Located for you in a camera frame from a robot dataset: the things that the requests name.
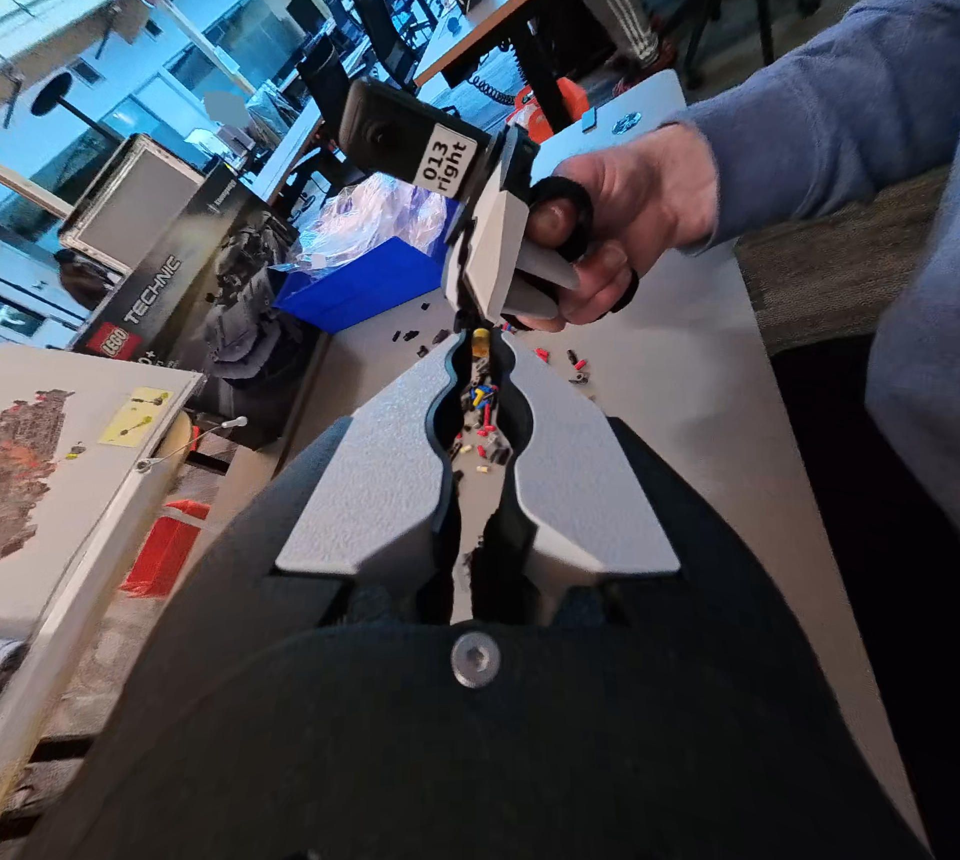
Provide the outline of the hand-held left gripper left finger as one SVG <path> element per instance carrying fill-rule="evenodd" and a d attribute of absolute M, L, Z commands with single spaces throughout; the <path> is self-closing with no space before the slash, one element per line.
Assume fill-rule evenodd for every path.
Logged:
<path fill-rule="evenodd" d="M 461 515 L 449 455 L 466 386 L 467 334 L 452 334 L 355 410 L 276 570 L 381 587 L 450 623 Z"/>

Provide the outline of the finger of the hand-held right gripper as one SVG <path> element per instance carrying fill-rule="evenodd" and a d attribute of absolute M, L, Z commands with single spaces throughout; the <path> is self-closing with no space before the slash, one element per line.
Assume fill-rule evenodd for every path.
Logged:
<path fill-rule="evenodd" d="M 445 239 L 446 255 L 440 287 L 455 314 L 481 314 L 471 275 L 479 239 L 472 211 L 458 211 Z"/>
<path fill-rule="evenodd" d="M 527 223 L 527 205 L 490 179 L 473 211 L 474 226 L 463 262 L 463 285 L 486 321 L 502 314 Z"/>

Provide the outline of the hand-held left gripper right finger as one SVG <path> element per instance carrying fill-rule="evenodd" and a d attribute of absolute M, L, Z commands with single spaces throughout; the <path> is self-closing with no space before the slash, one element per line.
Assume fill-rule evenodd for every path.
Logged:
<path fill-rule="evenodd" d="M 549 623 L 566 593 L 681 564 L 606 414 L 517 337 L 495 337 L 497 421 L 511 450 L 505 532 Z"/>

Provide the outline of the person's right forearm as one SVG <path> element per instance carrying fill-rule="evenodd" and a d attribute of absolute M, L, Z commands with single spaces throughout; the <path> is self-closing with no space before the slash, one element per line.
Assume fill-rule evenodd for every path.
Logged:
<path fill-rule="evenodd" d="M 679 123 L 708 144 L 705 249 L 820 218 L 949 163 L 959 130 L 959 0 L 863 0 Z"/>

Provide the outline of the black cardboard set box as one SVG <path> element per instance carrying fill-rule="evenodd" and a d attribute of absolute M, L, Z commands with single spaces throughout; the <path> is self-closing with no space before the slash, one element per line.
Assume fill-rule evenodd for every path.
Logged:
<path fill-rule="evenodd" d="M 70 351 L 203 375 L 188 410 L 250 449 L 281 439 L 320 330 L 277 305 L 298 232 L 226 166 L 213 170 Z"/>

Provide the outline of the person's right hand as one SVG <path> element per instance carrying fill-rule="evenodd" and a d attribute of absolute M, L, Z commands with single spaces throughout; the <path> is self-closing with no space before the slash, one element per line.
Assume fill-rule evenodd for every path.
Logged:
<path fill-rule="evenodd" d="M 575 264 L 578 285 L 558 291 L 558 314 L 519 317 L 523 328 L 558 333 L 593 323 L 621 304 L 634 277 L 661 255 L 714 234 L 718 170 L 710 144 L 690 123 L 671 123 L 630 143 L 568 158 L 554 175 L 589 194 L 590 246 Z"/>

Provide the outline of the crumpled clear plastic bags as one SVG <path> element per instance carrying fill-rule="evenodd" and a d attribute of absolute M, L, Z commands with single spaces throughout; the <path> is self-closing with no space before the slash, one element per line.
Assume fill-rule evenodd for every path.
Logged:
<path fill-rule="evenodd" d="M 427 254 L 443 238 L 455 202 L 378 173 L 294 212 L 297 237 L 271 269 L 317 281 L 358 261 L 392 238 Z"/>

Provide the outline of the red plastic crate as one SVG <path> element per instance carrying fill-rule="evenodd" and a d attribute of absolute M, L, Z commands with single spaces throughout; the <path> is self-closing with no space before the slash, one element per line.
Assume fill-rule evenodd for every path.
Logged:
<path fill-rule="evenodd" d="M 119 591 L 138 599 L 167 598 L 186 564 L 201 528 L 187 523 L 172 513 L 182 514 L 202 523 L 210 513 L 210 505 L 192 500 L 165 504 L 144 541 L 144 544 L 119 585 Z"/>

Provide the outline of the grey framed monitor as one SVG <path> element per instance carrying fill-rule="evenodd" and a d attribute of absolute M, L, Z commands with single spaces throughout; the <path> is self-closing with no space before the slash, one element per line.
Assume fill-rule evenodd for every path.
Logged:
<path fill-rule="evenodd" d="M 122 142 L 58 232 L 61 247 L 132 272 L 197 193 L 204 174 L 147 134 Z"/>

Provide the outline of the white corded page weight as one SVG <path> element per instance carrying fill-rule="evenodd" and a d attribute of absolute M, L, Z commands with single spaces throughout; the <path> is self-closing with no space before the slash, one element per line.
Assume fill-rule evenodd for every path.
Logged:
<path fill-rule="evenodd" d="M 248 419 L 243 415 L 235 419 L 223 421 L 222 423 L 211 427 L 209 430 L 199 432 L 191 440 L 189 440 L 185 446 L 178 448 L 170 454 L 161 457 L 151 457 L 138 460 L 134 466 L 134 469 L 139 474 L 147 474 L 155 467 L 165 463 L 167 460 L 178 458 L 188 466 L 201 470 L 207 470 L 218 476 L 224 476 L 230 469 L 230 464 L 226 460 L 203 454 L 193 449 L 193 447 L 200 443 L 200 441 L 209 434 L 219 434 L 234 429 L 242 429 L 246 427 L 247 423 Z"/>

